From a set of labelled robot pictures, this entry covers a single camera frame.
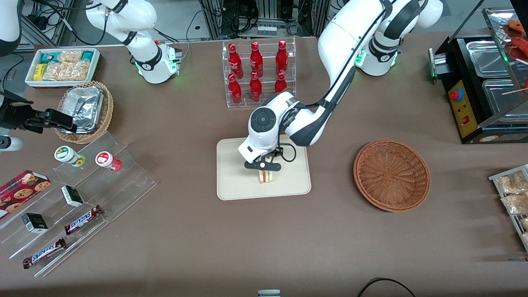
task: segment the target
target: beige tray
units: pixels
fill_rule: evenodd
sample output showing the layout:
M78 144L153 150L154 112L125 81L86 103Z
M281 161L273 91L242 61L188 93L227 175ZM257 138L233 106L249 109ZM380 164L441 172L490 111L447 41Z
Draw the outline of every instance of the beige tray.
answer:
M297 158L291 163L275 158L282 169L273 173L273 181L260 183L259 171L246 169L238 146L245 138L220 140L216 145L216 194L222 200L251 199L276 196L304 195L310 192L310 170L306 148L295 146ZM280 141L292 143L287 135ZM285 157L291 159L293 150L286 146Z

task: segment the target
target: wicker basket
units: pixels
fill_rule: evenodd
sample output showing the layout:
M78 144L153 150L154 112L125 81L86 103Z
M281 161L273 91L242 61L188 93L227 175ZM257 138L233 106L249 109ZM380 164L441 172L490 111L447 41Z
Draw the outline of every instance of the wicker basket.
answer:
M390 212L418 207L431 187L431 175L422 157L393 140L367 143L357 154L353 170L361 194Z
M98 139L101 135L103 135L106 132L106 130L108 130L108 126L110 126L110 121L112 120L112 112L114 111L114 100L112 99L112 94L110 94L108 89L102 83L98 81L91 81L88 83L83 83L73 88L87 88L87 87L98 87L105 92L105 96L103 98L103 103L102 103L102 108L101 108L101 115L99 117L99 122L97 124L98 128L92 134L67 134L67 133L60 132L58 129L55 129L55 132L58 134L60 139L64 141L73 142L77 144L87 144L87 143L90 143ZM59 103L59 110L62 109L62 104L64 103L65 97L66 97L66 94L62 96L62 100Z

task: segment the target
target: brown tablecloth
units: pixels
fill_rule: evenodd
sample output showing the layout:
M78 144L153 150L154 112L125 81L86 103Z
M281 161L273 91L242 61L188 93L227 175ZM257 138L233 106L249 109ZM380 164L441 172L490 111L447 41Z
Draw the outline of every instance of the brown tablecloth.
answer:
M44 278L0 246L0 295L354 296L378 276L419 296L526 293L528 263L507 262L525 256L521 242L487 177L528 163L528 145L460 144L444 90L428 80L427 49L446 35L410 34L387 75L357 72L308 148L309 194L240 201L216 197L216 144L247 136L251 113L226 108L222 43L192 44L182 73L161 85L137 74L125 47L100 48L97 79L115 100L110 131L159 184ZM297 38L297 52L297 95L312 103L328 89L317 40ZM25 95L46 108L64 92ZM54 131L13 135L25 147L0 155L1 183L58 165L52 152L64 143ZM354 184L356 153L381 138L409 144L429 165L431 193L414 211L376 209ZM364 296L391 292L405 293L386 283Z

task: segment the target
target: yellow control panel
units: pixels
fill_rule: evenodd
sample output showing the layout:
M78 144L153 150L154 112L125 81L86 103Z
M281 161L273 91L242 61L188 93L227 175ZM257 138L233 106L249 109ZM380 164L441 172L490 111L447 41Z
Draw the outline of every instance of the yellow control panel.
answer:
M466 96L466 89L462 81L459 81L454 87L452 87L447 93L449 96L449 102L453 108L455 119L457 121L458 130L462 137L466 137L471 132L477 130L478 125L475 120L475 115L469 104L469 100Z

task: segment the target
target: red bottle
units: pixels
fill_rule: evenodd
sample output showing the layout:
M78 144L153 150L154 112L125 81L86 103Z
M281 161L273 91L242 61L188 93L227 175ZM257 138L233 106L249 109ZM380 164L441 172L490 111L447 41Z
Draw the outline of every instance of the red bottle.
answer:
M234 43L228 45L229 49L229 68L231 72L234 73L238 79L244 77L244 71L242 71L242 59L237 53L237 47Z
M233 104L239 105L242 103L242 89L240 89L240 84L237 82L237 78L234 74L230 73L228 78L228 89L231 100L233 100Z
M251 71L255 71L259 77L262 77L264 75L264 63L259 50L259 43L256 41L251 43L251 56L249 57L249 61L251 62Z
M253 100L253 102L259 102L260 96L262 95L262 83L260 82L259 75L256 71L251 73L249 88L251 89L251 100Z
M277 65L275 69L277 74L281 71L284 73L288 71L288 52L286 51L286 41L284 40L279 41L279 50L275 56L275 64Z
M277 74L277 81L275 82L275 93L286 91L288 84L284 80L284 72Z

